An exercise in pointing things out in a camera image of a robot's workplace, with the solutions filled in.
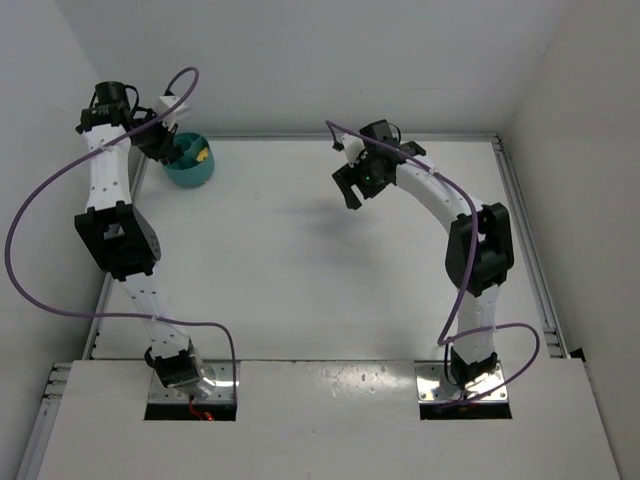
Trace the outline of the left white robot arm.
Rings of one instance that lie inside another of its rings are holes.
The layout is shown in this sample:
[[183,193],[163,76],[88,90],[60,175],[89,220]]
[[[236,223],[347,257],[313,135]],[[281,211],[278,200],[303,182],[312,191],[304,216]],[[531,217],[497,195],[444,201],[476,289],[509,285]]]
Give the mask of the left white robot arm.
[[[182,157],[182,147],[174,142],[177,115],[170,112],[178,99],[166,92],[155,108],[144,109],[139,117],[139,104],[128,99],[133,89],[121,82],[101,82],[81,113],[77,131],[93,157],[86,209],[75,216],[74,226],[98,267],[124,288],[142,314],[150,339],[145,362],[165,388],[194,396],[204,368],[189,334],[162,320],[168,307],[155,274],[160,242],[134,205],[128,173],[133,147],[162,164]],[[168,119],[158,120],[165,112]]]

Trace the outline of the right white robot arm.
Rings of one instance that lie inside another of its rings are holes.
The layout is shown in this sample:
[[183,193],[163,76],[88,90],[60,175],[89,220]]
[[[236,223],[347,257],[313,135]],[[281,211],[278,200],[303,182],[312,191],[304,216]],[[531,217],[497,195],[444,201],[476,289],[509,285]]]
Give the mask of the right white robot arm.
[[352,131],[330,122],[333,149],[346,163],[332,178],[350,210],[357,210],[386,187],[394,186],[425,207],[448,238],[446,274],[457,290],[452,311],[437,343],[445,349],[448,379],[464,389],[497,365],[496,304],[514,265],[508,209],[469,195],[440,173],[427,151],[402,141],[386,120]]

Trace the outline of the long yellow lego brick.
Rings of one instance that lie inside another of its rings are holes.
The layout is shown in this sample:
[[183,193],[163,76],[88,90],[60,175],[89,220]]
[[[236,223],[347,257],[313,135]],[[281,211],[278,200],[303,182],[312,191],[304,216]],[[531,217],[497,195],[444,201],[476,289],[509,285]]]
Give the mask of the long yellow lego brick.
[[202,162],[204,162],[204,161],[208,158],[209,153],[210,153],[209,148],[208,148],[208,147],[204,147],[204,148],[203,148],[203,149],[202,149],[202,150],[197,154],[197,156],[196,156],[196,161],[197,161],[198,163],[202,163]]

